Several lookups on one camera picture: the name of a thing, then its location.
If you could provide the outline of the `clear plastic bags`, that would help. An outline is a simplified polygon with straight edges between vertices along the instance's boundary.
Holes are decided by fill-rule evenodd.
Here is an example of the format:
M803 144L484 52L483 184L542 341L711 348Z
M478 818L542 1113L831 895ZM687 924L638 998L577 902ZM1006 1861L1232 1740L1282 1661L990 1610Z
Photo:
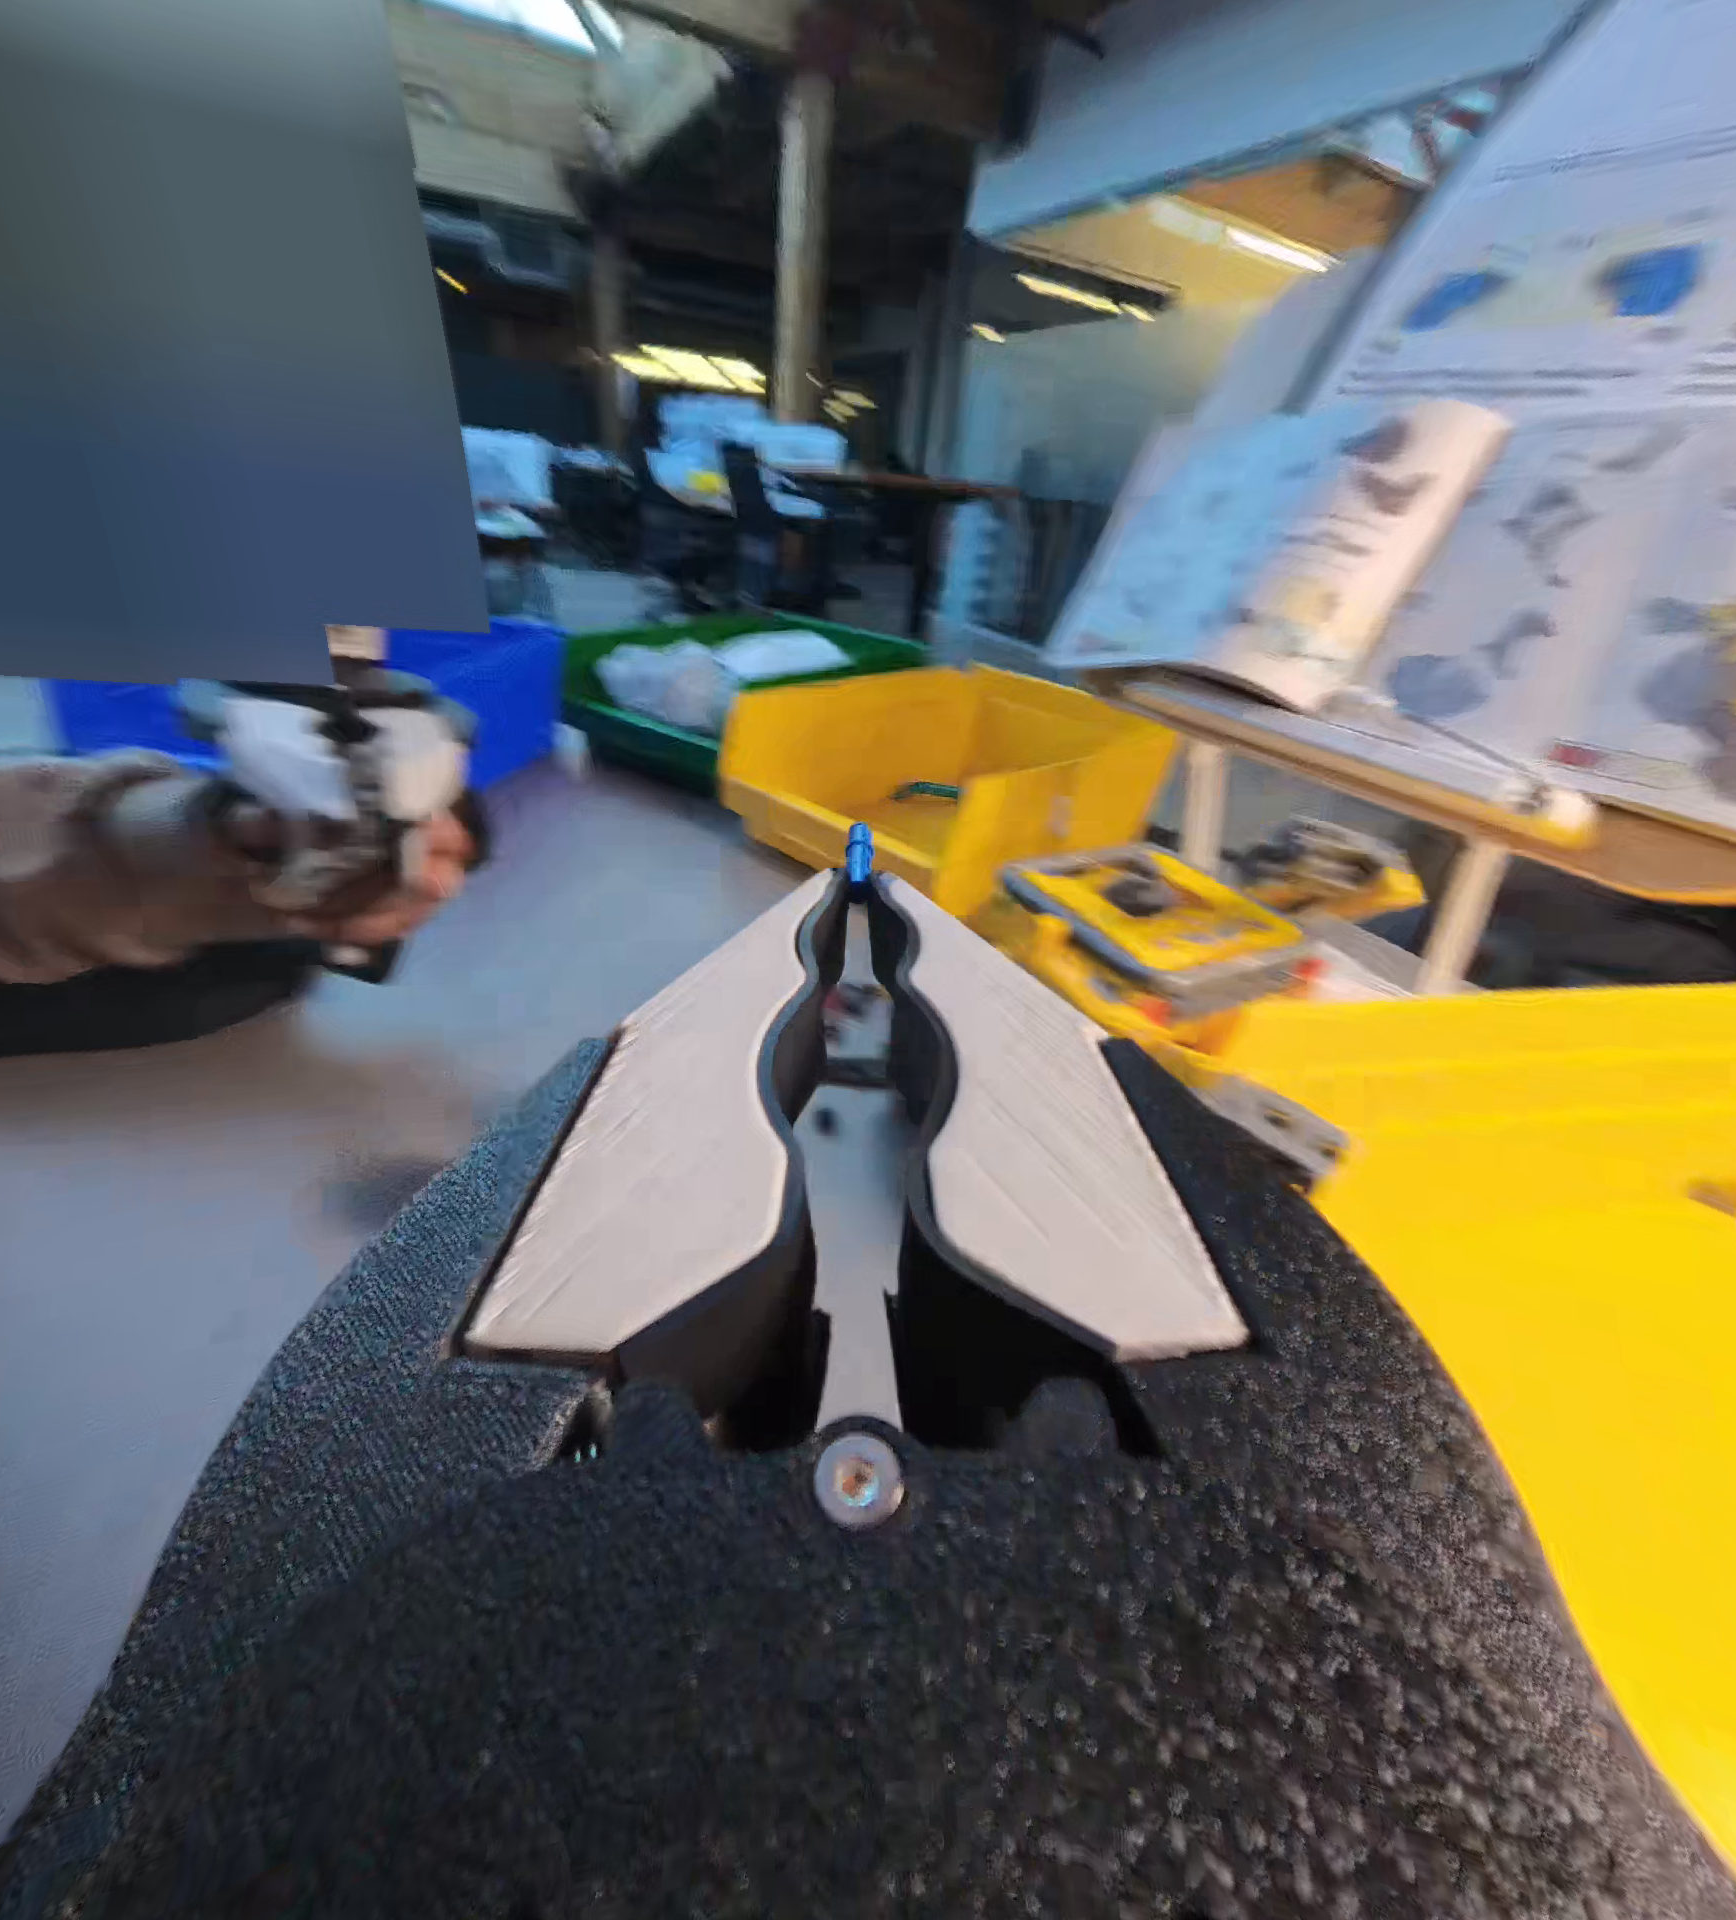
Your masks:
M674 731L718 738L737 697L778 683L847 670L852 658L804 629L760 630L717 642L623 642L594 662L615 709Z

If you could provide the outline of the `wooden background table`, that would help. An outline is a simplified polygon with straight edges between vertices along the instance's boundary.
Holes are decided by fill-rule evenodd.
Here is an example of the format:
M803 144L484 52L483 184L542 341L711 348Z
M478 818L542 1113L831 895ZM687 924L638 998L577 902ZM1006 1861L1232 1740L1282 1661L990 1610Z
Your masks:
M845 493L855 493L913 505L914 544L911 553L907 635L916 642L926 638L926 621L943 577L945 514L973 503L1013 511L1025 501L1025 494L1010 486L880 469L784 469L784 478L791 486L810 493L825 503L833 497L839 499Z

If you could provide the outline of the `large yellow storage bin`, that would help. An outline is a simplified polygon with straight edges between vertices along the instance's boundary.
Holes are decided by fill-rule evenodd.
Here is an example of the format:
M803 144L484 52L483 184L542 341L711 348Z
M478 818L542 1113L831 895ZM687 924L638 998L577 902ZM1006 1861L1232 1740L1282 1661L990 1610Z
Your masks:
M1226 1064L1489 1433L1600 1677L1736 1868L1736 985L1272 1002Z

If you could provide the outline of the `yellow toy robot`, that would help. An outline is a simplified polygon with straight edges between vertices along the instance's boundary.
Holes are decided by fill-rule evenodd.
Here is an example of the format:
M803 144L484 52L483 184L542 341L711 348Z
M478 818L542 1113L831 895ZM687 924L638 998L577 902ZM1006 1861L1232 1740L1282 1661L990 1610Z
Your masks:
M1221 1059L1253 1008L1313 995L1328 930L1422 908L1426 891L1398 846L1317 818L1246 849L1238 876L1154 844L1025 858L999 873L971 929L1310 1188L1340 1163L1345 1133Z

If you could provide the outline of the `book stand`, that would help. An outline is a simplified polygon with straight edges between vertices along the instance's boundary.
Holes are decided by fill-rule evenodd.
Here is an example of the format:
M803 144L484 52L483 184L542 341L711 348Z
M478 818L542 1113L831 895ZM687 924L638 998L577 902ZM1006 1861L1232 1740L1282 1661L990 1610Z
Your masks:
M1550 771L1489 760L1446 736L1397 741L1253 702L1183 672L1096 674L1091 689L1183 741L1179 851L1221 855L1230 763L1246 759L1456 840L1412 988L1464 988L1505 879L1525 861L1634 901L1736 908L1736 828L1658 804L1597 801Z

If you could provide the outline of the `person's left hand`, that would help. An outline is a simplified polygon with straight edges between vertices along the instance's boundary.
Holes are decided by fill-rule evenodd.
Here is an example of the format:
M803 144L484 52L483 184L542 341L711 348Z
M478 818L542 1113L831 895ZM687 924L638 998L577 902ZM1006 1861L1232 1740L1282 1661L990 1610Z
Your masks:
M493 846L493 828L476 791L465 791L449 811L435 815L410 843L415 864L391 915L391 944L405 942L455 901L469 879L489 864Z

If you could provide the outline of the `green storage bin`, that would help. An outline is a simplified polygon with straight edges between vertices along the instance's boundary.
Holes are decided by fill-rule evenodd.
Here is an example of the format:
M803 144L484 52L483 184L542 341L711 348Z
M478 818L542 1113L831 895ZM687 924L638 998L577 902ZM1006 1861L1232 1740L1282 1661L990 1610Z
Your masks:
M662 647L696 638L717 645L751 632L791 629L813 630L834 640L851 656L851 667L825 677L760 685L751 693L893 674L930 664L928 650L918 640L860 632L801 614L771 611L689 614L655 626L570 637L564 650L562 721L587 736L593 760L717 801L723 732L718 736L683 732L613 706L596 678L596 662L628 642Z

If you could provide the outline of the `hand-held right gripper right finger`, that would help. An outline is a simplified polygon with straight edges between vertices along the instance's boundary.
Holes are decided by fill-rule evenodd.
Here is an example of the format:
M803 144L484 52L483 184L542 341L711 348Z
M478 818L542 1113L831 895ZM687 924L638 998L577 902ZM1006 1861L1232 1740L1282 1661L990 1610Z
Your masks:
M1238 1354L1249 1322L1119 1066L1133 1049L914 885L877 876L889 1085L909 1124L886 1306L904 1421L1013 1421L1080 1380Z

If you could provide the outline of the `blue storage bin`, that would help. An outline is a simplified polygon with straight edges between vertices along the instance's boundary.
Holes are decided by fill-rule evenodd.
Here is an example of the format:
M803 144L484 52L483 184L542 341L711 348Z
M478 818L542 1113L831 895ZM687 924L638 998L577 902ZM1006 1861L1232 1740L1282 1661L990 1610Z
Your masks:
M561 725L566 637L552 624L497 618L483 632L388 630L386 667L425 681L471 719L471 785L490 789L540 760ZM147 752L200 773L225 756L189 732L173 685L42 685L69 756Z

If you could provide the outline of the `black office chair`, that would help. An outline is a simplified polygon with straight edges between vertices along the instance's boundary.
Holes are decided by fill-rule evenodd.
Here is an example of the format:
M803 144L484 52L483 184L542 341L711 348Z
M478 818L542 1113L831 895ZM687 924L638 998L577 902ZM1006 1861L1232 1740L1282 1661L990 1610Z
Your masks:
M813 514L786 512L751 444L723 443L720 465L737 522L737 600L746 611L829 616L833 605L860 602L863 589L842 571L836 521L820 501Z

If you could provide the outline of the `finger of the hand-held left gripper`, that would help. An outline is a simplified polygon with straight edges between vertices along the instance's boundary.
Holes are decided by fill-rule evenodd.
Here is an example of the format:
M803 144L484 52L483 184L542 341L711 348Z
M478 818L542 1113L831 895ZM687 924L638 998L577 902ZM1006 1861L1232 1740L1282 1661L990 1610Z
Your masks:
M328 717L297 702L231 693L216 741L233 783L288 823L361 818L349 760L328 736Z
M466 791L471 748L440 709L365 709L361 760L376 811L391 823L430 823Z

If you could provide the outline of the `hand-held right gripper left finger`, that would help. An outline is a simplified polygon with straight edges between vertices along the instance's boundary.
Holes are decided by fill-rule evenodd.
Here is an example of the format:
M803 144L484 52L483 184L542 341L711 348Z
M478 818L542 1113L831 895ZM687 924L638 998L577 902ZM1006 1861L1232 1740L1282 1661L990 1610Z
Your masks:
M476 1287L465 1357L653 1380L701 1414L807 1368L796 1124L841 973L842 876L819 875L616 1027Z

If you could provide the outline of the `small yellow storage bin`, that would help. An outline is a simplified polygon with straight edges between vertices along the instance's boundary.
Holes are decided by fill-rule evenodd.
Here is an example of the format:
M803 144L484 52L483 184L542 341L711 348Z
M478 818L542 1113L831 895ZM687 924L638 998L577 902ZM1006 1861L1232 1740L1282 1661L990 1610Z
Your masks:
M1169 729L1091 693L940 667L741 695L718 793L755 843L814 870L867 823L880 873L966 920L1014 861L1141 843L1175 756ZM891 804L914 781L960 803Z

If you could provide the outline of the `wooden pillar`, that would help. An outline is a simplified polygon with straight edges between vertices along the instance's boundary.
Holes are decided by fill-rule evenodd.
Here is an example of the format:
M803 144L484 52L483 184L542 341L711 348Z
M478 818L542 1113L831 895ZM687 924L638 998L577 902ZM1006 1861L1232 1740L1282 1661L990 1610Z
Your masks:
M819 412L834 112L836 82L829 72L801 68L784 85L769 385L771 411L781 422L810 422Z

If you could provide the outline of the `person's left forearm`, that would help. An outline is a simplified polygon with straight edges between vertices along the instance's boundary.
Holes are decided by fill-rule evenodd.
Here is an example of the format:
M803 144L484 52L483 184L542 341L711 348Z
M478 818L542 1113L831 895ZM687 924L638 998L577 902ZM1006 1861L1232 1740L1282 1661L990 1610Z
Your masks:
M0 986L166 966L255 930L214 799L148 752L0 765Z

